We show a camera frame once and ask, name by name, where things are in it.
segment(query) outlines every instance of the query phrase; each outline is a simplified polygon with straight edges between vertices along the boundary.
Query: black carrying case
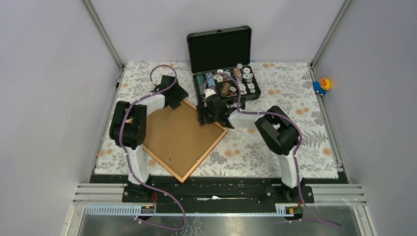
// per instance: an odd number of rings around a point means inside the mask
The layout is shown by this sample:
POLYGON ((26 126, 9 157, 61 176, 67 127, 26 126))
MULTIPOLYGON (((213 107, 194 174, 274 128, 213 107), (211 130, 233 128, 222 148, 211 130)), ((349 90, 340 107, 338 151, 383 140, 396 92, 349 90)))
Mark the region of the black carrying case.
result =
MULTIPOLYGON (((193 72, 194 88, 197 94, 197 111, 199 112, 200 124, 212 123, 206 116, 206 121, 202 114, 204 107, 204 95, 200 92, 197 76, 203 75, 207 72, 212 74, 217 73, 218 69, 233 70, 238 63, 242 63, 244 67, 248 67, 253 74, 252 83, 255 86, 255 93, 251 93, 247 88, 247 82, 244 79, 242 82, 246 86, 247 94, 241 96, 241 102, 258 99, 261 96, 256 81, 254 71, 248 64, 250 63, 250 46, 251 46, 252 29, 249 26, 242 26, 231 29, 219 29, 214 31, 207 31, 201 33, 191 33, 187 35, 188 52, 190 55, 191 71, 193 72)), ((224 82, 217 82, 214 80, 216 92, 219 94, 224 82)), ((231 86, 236 87, 233 81, 227 81, 231 86)), ((238 95, 221 97, 221 99, 228 104, 233 104, 238 101, 238 95)))

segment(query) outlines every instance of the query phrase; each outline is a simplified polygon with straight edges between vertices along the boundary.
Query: case lid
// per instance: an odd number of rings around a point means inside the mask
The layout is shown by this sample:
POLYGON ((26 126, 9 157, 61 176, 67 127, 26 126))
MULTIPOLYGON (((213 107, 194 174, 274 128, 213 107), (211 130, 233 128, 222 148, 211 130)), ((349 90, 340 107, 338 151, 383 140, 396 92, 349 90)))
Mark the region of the case lid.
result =
POLYGON ((187 35, 191 71, 195 74, 249 64, 251 35, 249 26, 187 35))

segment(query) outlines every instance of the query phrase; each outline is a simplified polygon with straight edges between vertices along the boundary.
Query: cable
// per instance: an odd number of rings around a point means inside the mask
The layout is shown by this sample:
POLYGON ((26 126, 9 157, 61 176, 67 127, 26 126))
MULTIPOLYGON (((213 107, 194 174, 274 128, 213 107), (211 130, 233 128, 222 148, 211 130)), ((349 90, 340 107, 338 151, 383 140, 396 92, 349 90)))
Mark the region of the cable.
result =
POLYGON ((136 101, 134 101, 134 102, 132 102, 132 103, 130 104, 129 108, 127 108, 127 110, 126 110, 126 114, 124 115, 123 121, 122 121, 121 126, 120 126, 119 143, 120 143, 120 147, 121 147, 121 148, 124 150, 124 152, 126 153, 126 161, 127 161, 127 166, 128 166, 128 168, 129 168, 129 172, 132 174, 133 178, 134 178, 136 181, 138 181, 141 185, 145 186, 146 188, 149 188, 149 189, 152 189, 152 190, 154 190, 154 191, 158 191, 158 192, 164 193, 164 194, 168 195, 170 198, 172 198, 172 199, 174 200, 174 202, 175 202, 175 203, 179 206, 179 208, 181 209, 181 212, 182 212, 182 215, 183 215, 183 218, 184 218, 184 224, 183 224, 181 227, 179 227, 179 228, 171 228, 171 227, 163 226, 163 225, 160 225, 160 224, 155 224, 155 223, 148 222, 148 221, 142 221, 141 219, 139 220, 139 223, 144 222, 144 223, 146 223, 146 224, 153 225, 153 226, 158 226, 158 227, 161 227, 161 228, 164 228, 164 229, 167 229, 167 230, 177 231, 177 230, 182 230, 182 229, 184 229, 184 228, 185 228, 185 226, 187 225, 187 219, 186 219, 186 216, 185 216, 185 210, 184 210, 184 208, 182 207, 181 203, 179 203, 179 201, 178 201, 178 200, 177 200, 174 196, 172 196, 170 193, 168 193, 167 191, 164 191, 164 190, 159 189, 159 188, 152 187, 152 186, 147 185, 147 184, 145 184, 144 182, 140 181, 140 179, 139 179, 139 178, 135 175, 135 173, 133 172, 133 169, 132 169, 132 164, 130 163, 129 152, 127 151, 127 148, 123 145, 123 142, 122 142, 122 134, 123 134, 123 130, 124 130, 124 124, 126 123, 126 120, 127 120, 128 116, 129 116, 129 113, 130 113, 130 111, 132 110, 133 106, 134 106, 135 104, 137 104, 138 102, 143 101, 144 99, 147 99, 147 98, 152 97, 152 96, 154 96, 154 95, 156 95, 156 94, 159 94, 159 93, 162 93, 162 92, 165 92, 165 91, 169 90, 169 89, 170 89, 172 86, 174 86, 174 84, 177 82, 177 79, 178 79, 178 78, 177 78, 177 72, 176 72, 176 71, 175 71, 172 67, 170 67, 170 66, 168 66, 168 65, 158 65, 158 66, 156 66, 154 69, 152 69, 152 71, 150 72, 150 75, 149 75, 150 80, 152 81, 152 73, 154 72, 154 70, 155 70, 155 69, 157 69, 157 68, 159 68, 159 67, 163 67, 163 66, 164 66, 164 67, 168 67, 168 68, 170 68, 171 70, 173 70, 173 72, 174 72, 174 74, 175 74, 175 79, 174 79, 174 82, 173 82, 171 85, 169 85, 168 87, 166 87, 165 89, 163 89, 163 90, 161 90, 161 91, 158 91, 158 92, 155 92, 155 93, 148 94, 148 95, 146 95, 146 96, 143 96, 143 97, 139 98, 138 100, 136 100, 136 101))
POLYGON ((278 113, 273 113, 273 112, 267 112, 267 111, 259 111, 259 112, 251 112, 251 111, 243 111, 243 110, 241 110, 240 109, 240 98, 241 98, 241 90, 240 90, 240 88, 239 88, 239 85, 238 85, 238 83, 230 76, 230 75, 228 75, 228 74, 225 74, 225 73, 216 73, 216 74, 213 74, 213 75, 211 75, 211 76, 209 76, 207 79, 206 79, 206 81, 204 82, 204 85, 203 85, 203 88, 205 88, 206 87, 206 84, 207 84, 207 82, 209 81, 209 79, 211 79, 211 78, 213 78, 214 76, 216 76, 216 75, 223 75, 223 76, 226 76, 226 77, 228 77, 229 79, 231 79, 234 83, 235 83, 235 85, 236 85, 236 87, 237 87, 237 89, 239 89, 239 93, 238 93, 238 102, 237 102, 237 111, 239 112, 239 113, 241 113, 241 114, 248 114, 248 115, 272 115, 272 116, 276 116, 276 117, 280 117, 280 118, 282 118, 282 119, 284 119, 284 120, 286 120, 286 121, 288 121, 295 129, 296 129, 296 131, 298 132, 298 136, 299 136, 299 142, 298 142, 298 144, 297 144, 297 146, 296 146, 296 148, 294 149, 294 152, 293 152, 293 158, 294 158, 294 163, 295 163, 295 165, 296 165, 296 174, 297 174, 297 183, 298 183, 298 194, 299 194, 299 198, 300 198, 300 200, 301 200, 301 202, 302 202, 302 204, 304 205, 304 207, 307 209, 307 211, 315 218, 315 219, 305 219, 305 220, 303 220, 303 221, 320 221, 320 222, 322 222, 323 224, 325 224, 325 225, 328 225, 328 226, 331 226, 331 227, 334 227, 334 228, 337 228, 337 229, 342 229, 343 228, 343 226, 341 225, 341 224, 339 224, 339 223, 337 223, 337 222, 335 222, 335 221, 331 221, 331 220, 325 220, 325 219, 321 219, 321 218, 319 218, 318 216, 316 216, 316 214, 314 214, 311 210, 310 210, 310 208, 307 206, 307 204, 305 203, 305 201, 304 201, 304 198, 302 197, 302 193, 301 193, 301 187, 300 187, 300 179, 299 179, 299 168, 298 168, 298 161, 297 161, 297 158, 296 158, 296 153, 297 153, 297 151, 298 151, 298 149, 299 149, 299 147, 301 146, 301 142, 302 142, 302 133, 301 133, 301 130, 299 129, 299 127, 294 123, 294 121, 292 121, 290 118, 288 118, 288 117, 286 117, 286 116, 283 116, 283 115, 281 115, 281 114, 278 114, 278 113))

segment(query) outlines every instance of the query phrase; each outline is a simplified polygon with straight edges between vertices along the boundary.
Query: floral tablecloth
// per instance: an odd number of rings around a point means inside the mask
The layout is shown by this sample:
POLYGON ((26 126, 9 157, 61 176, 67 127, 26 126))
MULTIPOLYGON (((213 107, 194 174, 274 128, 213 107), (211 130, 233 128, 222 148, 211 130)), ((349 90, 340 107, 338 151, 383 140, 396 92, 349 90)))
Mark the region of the floral tablecloth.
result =
MULTIPOLYGON (((117 101, 134 101, 154 87, 150 71, 168 64, 178 73, 179 84, 188 92, 187 100, 197 104, 189 62, 129 62, 120 84, 117 101)), ((272 105, 282 110, 300 127, 304 141, 298 151, 300 171, 304 177, 335 178, 337 171, 324 127, 324 119, 314 93, 307 63, 251 62, 261 97, 246 102, 247 110, 266 110, 272 105)), ((152 78, 173 75, 169 68, 157 69, 152 78)), ((109 128, 101 151, 97 154, 96 174, 128 174, 122 149, 109 137, 109 128)), ((171 175, 145 152, 152 175, 171 175)), ((271 152, 261 135, 253 129, 230 129, 192 176, 281 177, 276 154, 271 152)))

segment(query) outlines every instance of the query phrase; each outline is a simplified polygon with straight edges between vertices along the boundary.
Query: wooden picture frame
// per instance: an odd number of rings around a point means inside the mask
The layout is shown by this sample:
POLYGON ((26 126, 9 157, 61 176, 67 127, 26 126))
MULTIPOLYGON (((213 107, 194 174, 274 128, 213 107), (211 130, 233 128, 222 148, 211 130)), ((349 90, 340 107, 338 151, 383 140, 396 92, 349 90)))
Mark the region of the wooden picture frame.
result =
POLYGON ((196 107, 184 100, 175 110, 166 107, 147 117, 143 148, 183 183, 227 132, 217 122, 200 126, 196 107))

